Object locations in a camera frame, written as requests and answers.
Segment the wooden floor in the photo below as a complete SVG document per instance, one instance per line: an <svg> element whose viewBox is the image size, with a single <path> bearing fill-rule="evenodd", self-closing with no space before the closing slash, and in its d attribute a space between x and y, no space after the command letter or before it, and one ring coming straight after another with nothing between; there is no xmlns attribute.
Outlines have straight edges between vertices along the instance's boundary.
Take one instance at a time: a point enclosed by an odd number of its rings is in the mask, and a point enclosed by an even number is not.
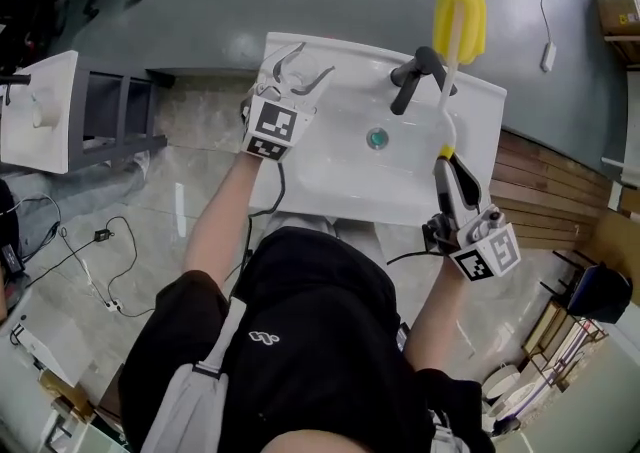
<svg viewBox="0 0 640 453"><path fill-rule="evenodd" d="M569 250L591 238L612 182L533 142L503 131L490 192L521 248Z"/></svg>

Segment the wooden panel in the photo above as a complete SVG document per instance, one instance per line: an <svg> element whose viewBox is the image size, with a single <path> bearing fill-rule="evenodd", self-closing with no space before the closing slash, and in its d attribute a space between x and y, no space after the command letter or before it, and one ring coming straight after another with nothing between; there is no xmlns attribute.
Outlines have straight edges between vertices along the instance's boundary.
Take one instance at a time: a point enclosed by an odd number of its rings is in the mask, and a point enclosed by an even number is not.
<svg viewBox="0 0 640 453"><path fill-rule="evenodd" d="M535 158L541 162L557 167L565 172L569 172L574 176L586 179L587 181L600 186L605 190L611 189L611 182L604 176L576 163L569 158L539 146L533 142L525 140L506 131L500 133L499 146L509 151L514 151L530 158Z"/></svg>
<svg viewBox="0 0 640 453"><path fill-rule="evenodd" d="M607 210L583 252L595 261L604 261L634 281L632 300L640 305L640 224Z"/></svg>
<svg viewBox="0 0 640 453"><path fill-rule="evenodd" d="M580 177L574 176L573 174L569 174L568 172L560 170L553 165L542 163L535 158L520 156L517 153L508 151L506 149L503 149L502 147L498 148L496 163L500 163L501 165L506 165L508 167L514 167L516 169L525 170L527 172L531 172L532 174L537 174L553 181L558 181L565 185L572 186L573 188L577 188L578 190L582 190L583 192L587 192L590 195L602 197L603 199L608 199L609 194L611 193L608 190L599 187L598 185L594 185L586 179L582 179Z"/></svg>
<svg viewBox="0 0 640 453"><path fill-rule="evenodd" d="M563 220L561 218L548 217L544 215L536 215L534 213L526 213L523 211L514 211L511 209L500 208L507 222L519 225L530 225L532 227L543 227L545 229L555 229L557 231L586 231L591 226L571 220Z"/></svg>
<svg viewBox="0 0 640 453"><path fill-rule="evenodd" d="M544 227L531 227L529 225L513 225L513 230L518 238L541 238L544 240L586 241L591 238L592 229L586 226L580 231L557 231Z"/></svg>
<svg viewBox="0 0 640 453"><path fill-rule="evenodd" d="M533 188L534 190L551 193L553 195L559 195L560 197L566 197L567 199L595 207L604 207L608 201L608 197L607 199L603 199L599 196L589 195L582 190L559 183L558 181L553 181L537 174L525 172L524 170L507 167L506 165L501 165L499 163L497 163L493 168L493 179L504 181L505 183L515 183L526 186L527 188Z"/></svg>
<svg viewBox="0 0 640 453"><path fill-rule="evenodd" d="M570 222L577 222L582 224L595 224L598 219L593 217L587 217L585 215L578 215L576 213L570 213L568 211L560 211L558 209L545 208L536 204L530 204L528 202L519 202L511 199L504 199L501 197L493 197L493 203L500 208L501 211L514 210L524 211L535 215L542 215L543 217L555 217L568 220Z"/></svg>
<svg viewBox="0 0 640 453"><path fill-rule="evenodd" d="M601 210L586 204L581 204L565 197L559 197L550 193L544 193L532 188L504 183L503 181L492 180L489 186L489 192L492 197L504 197L516 201L524 201L531 204L537 204L546 208L559 209L560 211L568 211L569 213L577 213L588 217L597 218L601 214Z"/></svg>
<svg viewBox="0 0 640 453"><path fill-rule="evenodd" d="M542 240L540 238L518 238L521 249L573 250L579 248L574 241Z"/></svg>
<svg viewBox="0 0 640 453"><path fill-rule="evenodd" d="M620 209L640 213L640 190L623 188L620 196Z"/></svg>

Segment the power strip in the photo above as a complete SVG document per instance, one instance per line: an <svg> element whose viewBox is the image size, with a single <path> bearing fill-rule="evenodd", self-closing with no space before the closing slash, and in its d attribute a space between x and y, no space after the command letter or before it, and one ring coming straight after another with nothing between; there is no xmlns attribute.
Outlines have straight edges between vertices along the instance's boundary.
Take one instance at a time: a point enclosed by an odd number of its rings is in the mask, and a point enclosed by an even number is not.
<svg viewBox="0 0 640 453"><path fill-rule="evenodd" d="M114 298L110 302L107 302L105 306L110 313L117 313L122 311L122 302L120 302L120 300L118 300L117 298Z"/></svg>

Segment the person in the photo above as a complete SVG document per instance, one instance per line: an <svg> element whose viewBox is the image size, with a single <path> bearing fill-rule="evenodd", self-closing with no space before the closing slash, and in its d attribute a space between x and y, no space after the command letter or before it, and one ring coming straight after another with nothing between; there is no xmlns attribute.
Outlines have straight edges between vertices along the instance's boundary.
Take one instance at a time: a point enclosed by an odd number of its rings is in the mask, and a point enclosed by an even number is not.
<svg viewBox="0 0 640 453"><path fill-rule="evenodd" d="M121 416L134 451L178 368L207 357L228 317L221 290L244 244L261 163L237 155L195 224L184 274L157 295L125 362ZM347 241L319 230L322 221L274 215L277 227L267 228L239 277L234 295L246 311L222 363L228 387L217 451L425 452L447 440L450 451L494 451L481 429L480 385L442 372L465 294L455 265L444 260L400 351L391 280ZM174 442L180 451L205 450Z"/></svg>

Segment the sink basin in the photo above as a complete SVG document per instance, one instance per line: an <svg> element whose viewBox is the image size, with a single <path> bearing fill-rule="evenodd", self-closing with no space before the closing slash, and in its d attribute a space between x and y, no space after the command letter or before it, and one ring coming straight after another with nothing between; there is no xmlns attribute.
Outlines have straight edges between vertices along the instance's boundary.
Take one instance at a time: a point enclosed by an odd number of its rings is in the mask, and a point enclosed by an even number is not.
<svg viewBox="0 0 640 453"><path fill-rule="evenodd" d="M336 76L318 101L313 122L283 162L287 190L278 209L390 224L425 223L439 212L432 170L448 138L436 113L440 90L435 79L422 78L405 114L395 116L389 105L399 88L389 73L412 56L334 39L270 33L265 57L300 42L307 43L304 52L319 67L334 65ZM460 72L455 84L458 93L447 107L458 133L456 150L488 188L507 92ZM371 133L380 130L382 135L375 135L372 143ZM265 161L251 208L270 208L279 191L277 166Z"/></svg>

